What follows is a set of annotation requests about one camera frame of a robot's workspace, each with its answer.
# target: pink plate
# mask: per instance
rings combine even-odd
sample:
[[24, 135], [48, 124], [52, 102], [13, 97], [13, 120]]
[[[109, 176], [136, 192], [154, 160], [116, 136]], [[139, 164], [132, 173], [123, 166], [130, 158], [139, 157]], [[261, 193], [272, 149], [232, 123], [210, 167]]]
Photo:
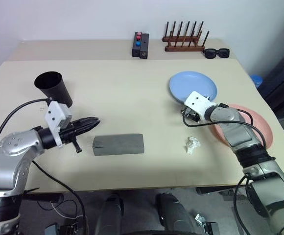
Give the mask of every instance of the pink plate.
[[[236, 105], [236, 104], [229, 104], [229, 106], [236, 108], [236, 109], [245, 110], [252, 115], [253, 122], [254, 122], [253, 125], [255, 127], [257, 127], [263, 133], [265, 140], [266, 140], [267, 148], [269, 148], [271, 146], [271, 144], [273, 143], [273, 132], [271, 131], [270, 126], [268, 125], [267, 121], [261, 115], [259, 115], [257, 112], [255, 112], [251, 109], [248, 109], [248, 108], [245, 108], [243, 106]], [[244, 117], [244, 119], [247, 123], [251, 123], [250, 118], [247, 114], [241, 113], [241, 115]], [[225, 139], [225, 136], [221, 131], [220, 126], [213, 125], [213, 130], [214, 130], [214, 133], [216, 134], [216, 136], [228, 145], [228, 143]], [[261, 141], [260, 135], [256, 131], [254, 131], [254, 133], [257, 135], [257, 137]]]

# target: black control box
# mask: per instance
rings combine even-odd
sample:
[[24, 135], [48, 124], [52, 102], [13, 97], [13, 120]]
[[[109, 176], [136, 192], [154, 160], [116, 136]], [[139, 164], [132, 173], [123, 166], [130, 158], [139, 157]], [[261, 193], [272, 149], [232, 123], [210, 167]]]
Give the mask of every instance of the black control box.
[[132, 45], [132, 56], [139, 57], [140, 59], [147, 59], [148, 51], [148, 33], [136, 32]]

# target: black cup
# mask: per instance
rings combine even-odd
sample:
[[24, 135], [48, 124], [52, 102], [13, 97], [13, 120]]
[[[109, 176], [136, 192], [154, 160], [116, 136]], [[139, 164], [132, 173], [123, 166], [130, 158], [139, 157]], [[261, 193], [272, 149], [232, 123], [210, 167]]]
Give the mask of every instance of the black cup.
[[34, 85], [51, 100], [66, 104], [68, 108], [72, 105], [72, 99], [60, 73], [53, 71], [42, 73], [35, 79]]

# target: table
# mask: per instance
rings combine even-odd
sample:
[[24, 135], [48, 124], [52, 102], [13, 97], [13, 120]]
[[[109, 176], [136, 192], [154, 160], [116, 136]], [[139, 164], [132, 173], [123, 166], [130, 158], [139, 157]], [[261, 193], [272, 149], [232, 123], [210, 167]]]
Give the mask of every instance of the table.
[[[168, 90], [169, 79], [180, 71], [210, 77], [218, 88], [215, 102], [236, 103], [261, 114], [274, 134], [268, 152], [284, 171], [284, 131], [233, 54], [229, 59], [208, 60], [200, 53], [182, 52], [183, 59], [179, 52], [163, 52], [165, 44], [160, 41], [151, 41], [149, 59], [143, 60], [130, 56], [131, 41], [117, 43], [129, 49], [99, 50], [106, 41], [25, 42], [0, 67], [0, 124], [16, 106], [44, 97], [33, 82], [46, 71], [62, 74], [73, 99], [73, 119], [101, 119], [99, 126], [77, 137], [83, 152], [76, 154], [69, 144], [36, 158], [47, 172], [83, 191], [237, 184], [242, 168], [228, 146], [209, 127], [188, 128], [182, 123], [183, 106]], [[217, 40], [207, 43], [221, 47]], [[1, 136], [46, 127], [46, 110], [44, 103], [25, 107], [11, 118]], [[144, 154], [93, 155], [95, 136], [128, 133], [143, 134]], [[201, 142], [193, 155], [185, 150], [190, 136]], [[65, 191], [31, 165], [26, 188], [36, 187], [39, 192]]]

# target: sunglasses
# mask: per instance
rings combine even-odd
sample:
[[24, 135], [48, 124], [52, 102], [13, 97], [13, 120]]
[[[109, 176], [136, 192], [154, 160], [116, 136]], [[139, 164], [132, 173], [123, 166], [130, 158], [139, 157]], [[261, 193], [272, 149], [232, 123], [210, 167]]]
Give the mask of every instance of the sunglasses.
[[218, 55], [220, 58], [228, 58], [230, 54], [230, 50], [227, 48], [221, 48], [219, 50], [209, 48], [209, 49], [205, 49], [203, 51], [203, 54], [205, 58], [207, 59], [213, 59], [216, 57], [216, 55]]

